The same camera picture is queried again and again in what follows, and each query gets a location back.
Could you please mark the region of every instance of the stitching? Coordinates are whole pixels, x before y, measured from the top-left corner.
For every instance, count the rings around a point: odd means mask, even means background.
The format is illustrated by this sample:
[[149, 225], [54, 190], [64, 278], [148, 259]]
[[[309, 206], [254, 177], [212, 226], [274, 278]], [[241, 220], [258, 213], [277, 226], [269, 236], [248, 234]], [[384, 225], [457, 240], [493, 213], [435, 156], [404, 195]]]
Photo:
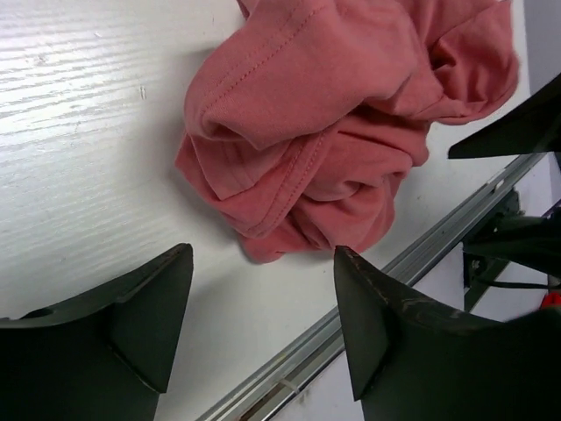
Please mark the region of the stitching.
[[304, 20], [303, 22], [300, 24], [300, 26], [298, 26], [298, 28], [296, 29], [296, 31], [287, 39], [285, 39], [285, 41], [276, 49], [274, 50], [272, 53], [270, 53], [265, 59], [263, 59], [262, 61], [260, 61], [259, 63], [257, 63], [255, 66], [253, 66], [252, 68], [250, 68], [247, 72], [245, 72], [237, 82], [235, 82], [233, 85], [231, 85], [225, 92], [223, 92], [217, 99], [215, 99], [212, 103], [210, 103], [209, 105], [207, 105], [206, 107], [204, 107], [204, 109], [202, 110], [201, 113], [201, 120], [204, 120], [204, 115], [206, 114], [206, 112], [213, 107], [218, 101], [220, 101], [222, 98], [224, 98], [225, 96], [227, 96], [230, 92], [232, 92], [241, 82], [243, 82], [250, 74], [252, 74], [255, 70], [257, 70], [258, 68], [260, 68], [261, 66], [263, 66], [265, 63], [267, 63], [268, 61], [270, 61], [276, 54], [278, 54], [282, 48], [284, 48], [290, 41], [292, 41], [296, 35], [298, 35], [302, 29], [304, 29], [304, 26], [308, 23], [308, 21], [310, 19], [312, 19], [312, 17], [314, 17], [314, 15], [316, 15], [318, 12], [324, 10], [327, 6], [322, 6], [318, 9], [315, 9], [314, 11], [312, 11]]
[[[300, 188], [300, 186], [302, 186], [302, 183], [304, 182], [304, 179], [306, 178], [306, 175], [308, 174], [308, 172], [310, 171], [310, 169], [312, 168], [312, 166], [314, 165], [314, 162], [316, 160], [317, 157], [317, 153], [319, 148], [321, 147], [321, 145], [323, 144], [323, 137], [325, 135], [325, 132], [322, 132], [320, 134], [320, 139], [317, 142], [317, 145], [314, 149], [314, 152], [312, 153], [311, 158], [309, 159], [308, 162], [308, 166], [306, 167], [306, 169], [304, 170], [304, 173], [302, 174], [302, 178], [300, 179], [300, 181], [298, 182], [298, 184], [296, 184], [296, 186], [292, 189], [292, 192], [290, 193], [290, 196], [288, 197], [287, 202], [285, 203], [285, 205], [283, 206], [283, 208], [280, 210], [280, 212], [277, 213], [277, 216], [274, 218], [273, 221], [273, 226], [276, 226], [277, 223], [279, 222], [279, 219], [282, 218], [282, 215], [284, 214], [284, 212], [287, 210], [287, 207], [290, 205], [290, 202], [292, 201], [292, 198], [295, 196], [296, 191]], [[300, 148], [300, 150], [298, 151], [298, 154], [295, 156], [295, 158], [293, 159], [293, 162], [291, 162], [291, 168], [287, 171], [287, 176], [284, 178], [284, 180], [282, 181], [282, 184], [280, 185], [279, 189], [277, 190], [277, 194], [274, 196], [273, 199], [273, 203], [277, 201], [277, 198], [282, 190], [282, 187], [285, 184], [285, 181], [288, 178], [288, 175], [292, 172], [292, 169], [294, 167], [294, 164], [296, 162], [296, 159], [300, 156], [300, 153], [302, 153], [302, 149], [304, 148], [304, 146], [302, 145], [302, 147]], [[253, 229], [252, 232], [259, 229], [263, 223], [265, 222], [266, 216], [261, 219], [261, 222], [259, 222]]]
[[279, 222], [279, 219], [281, 219], [282, 214], [285, 212], [285, 210], [287, 209], [287, 207], [290, 204], [290, 201], [292, 200], [292, 198], [294, 197], [296, 191], [300, 188], [300, 186], [302, 186], [302, 183], [304, 182], [304, 178], [306, 178], [306, 175], [308, 174], [308, 172], [310, 171], [310, 169], [312, 168], [312, 165], [314, 165], [314, 161], [316, 160], [317, 157], [317, 152], [320, 148], [320, 146], [323, 144], [323, 136], [324, 136], [324, 132], [322, 132], [322, 134], [320, 135], [320, 139], [317, 142], [316, 148], [314, 149], [314, 153], [312, 154], [312, 157], [309, 159], [308, 162], [308, 166], [306, 167], [306, 170], [304, 171], [304, 174], [302, 174], [302, 178], [300, 179], [300, 181], [298, 182], [298, 184], [296, 184], [296, 187], [293, 188], [292, 193], [290, 193], [290, 197], [288, 198], [287, 202], [285, 203], [284, 207], [282, 208], [282, 210], [278, 213], [278, 215], [276, 216], [276, 218], [273, 221], [273, 225], [277, 225], [277, 223]]
[[[281, 193], [282, 187], [285, 185], [285, 183], [287, 182], [287, 178], [292, 173], [292, 171], [293, 171], [293, 169], [296, 165], [296, 161], [298, 161], [298, 157], [300, 157], [300, 154], [302, 153], [303, 149], [304, 149], [304, 144], [302, 143], [302, 145], [300, 146], [300, 148], [296, 152], [294, 158], [290, 161], [290, 164], [288, 165], [288, 170], [287, 170], [286, 174], [284, 175], [284, 178], [282, 179], [282, 183], [280, 184], [280, 187], [277, 189], [277, 192], [274, 195], [273, 201], [271, 202], [271, 207], [273, 206], [273, 203], [275, 203], [277, 201], [277, 199], [279, 198], [279, 194]], [[254, 232], [254, 231], [258, 230], [264, 224], [265, 219], [266, 219], [266, 215], [269, 213], [270, 210], [271, 210], [271, 208], [269, 208], [269, 210], [266, 212], [265, 216], [259, 221], [259, 223], [257, 225], [255, 225], [253, 228], [251, 228], [249, 230], [249, 232]]]
[[236, 70], [237, 68], [239, 68], [244, 61], [246, 61], [247, 59], [253, 57], [253, 55], [259, 53], [263, 48], [266, 47], [266, 45], [269, 43], [269, 41], [271, 39], [273, 39], [278, 33], [280, 33], [284, 27], [288, 24], [288, 22], [290, 22], [290, 19], [294, 16], [294, 14], [296, 13], [296, 9], [298, 9], [298, 7], [300, 7], [300, 5], [302, 4], [304, 0], [299, 0], [298, 3], [296, 4], [296, 6], [288, 13], [288, 17], [287, 20], [282, 24], [282, 26], [279, 28], [278, 31], [272, 33], [265, 41], [263, 41], [263, 44], [261, 44], [260, 46], [258, 46], [257, 48], [253, 49], [250, 53], [248, 53], [241, 61], [238, 62], [238, 64], [236, 66], [234, 66], [233, 68], [231, 68], [226, 75], [224, 75], [224, 77], [222, 79], [220, 79], [220, 82], [217, 83], [217, 86], [211, 91], [214, 92], [221, 84], [222, 82], [224, 82], [224, 80], [232, 74], [232, 72], [234, 70]]

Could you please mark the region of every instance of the red component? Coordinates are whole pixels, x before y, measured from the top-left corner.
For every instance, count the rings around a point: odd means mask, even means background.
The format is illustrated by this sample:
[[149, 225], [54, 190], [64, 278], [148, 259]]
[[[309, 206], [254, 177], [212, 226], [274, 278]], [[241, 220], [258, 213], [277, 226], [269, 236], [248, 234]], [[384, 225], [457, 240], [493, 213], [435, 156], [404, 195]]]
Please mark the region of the red component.
[[552, 305], [561, 305], [561, 295], [559, 295], [557, 292], [552, 292], [545, 296], [540, 308], [544, 309], [545, 307], [551, 307]]

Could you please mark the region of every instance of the white wooden surface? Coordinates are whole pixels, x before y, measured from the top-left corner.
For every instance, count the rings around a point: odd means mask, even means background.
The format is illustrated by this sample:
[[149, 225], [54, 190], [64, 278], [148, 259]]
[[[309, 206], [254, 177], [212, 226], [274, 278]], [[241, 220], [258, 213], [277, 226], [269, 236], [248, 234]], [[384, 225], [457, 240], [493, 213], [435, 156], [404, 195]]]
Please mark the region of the white wooden surface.
[[[521, 84], [497, 116], [529, 93], [515, 4]], [[0, 0], [0, 317], [193, 243], [192, 295], [158, 421], [196, 419], [335, 305], [328, 259], [250, 264], [172, 170], [184, 91], [240, 24], [234, 0]], [[445, 159], [484, 123], [433, 128], [431, 160], [404, 184], [370, 261], [391, 261], [509, 161]]]

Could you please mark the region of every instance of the black plastic bracket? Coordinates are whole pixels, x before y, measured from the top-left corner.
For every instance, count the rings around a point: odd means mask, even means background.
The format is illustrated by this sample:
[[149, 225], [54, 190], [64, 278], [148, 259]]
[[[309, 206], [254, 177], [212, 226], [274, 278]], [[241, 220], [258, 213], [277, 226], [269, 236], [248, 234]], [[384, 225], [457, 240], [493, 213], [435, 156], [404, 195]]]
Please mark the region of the black plastic bracket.
[[[501, 220], [521, 215], [518, 193], [508, 193], [463, 239], [464, 246], [496, 232]], [[476, 279], [494, 281], [507, 266], [508, 261], [464, 253], [464, 295], [465, 311], [471, 311], [486, 293], [487, 285], [475, 282]]]

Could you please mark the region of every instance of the crumpled cloth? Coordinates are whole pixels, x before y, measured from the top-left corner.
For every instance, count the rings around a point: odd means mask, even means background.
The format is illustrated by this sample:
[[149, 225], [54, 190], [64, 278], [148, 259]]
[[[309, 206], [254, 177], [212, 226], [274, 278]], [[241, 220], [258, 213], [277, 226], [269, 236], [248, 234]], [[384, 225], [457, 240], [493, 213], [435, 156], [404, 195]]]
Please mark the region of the crumpled cloth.
[[245, 25], [188, 89], [176, 167], [257, 261], [376, 243], [430, 123], [483, 118], [516, 88], [509, 1], [239, 5]]

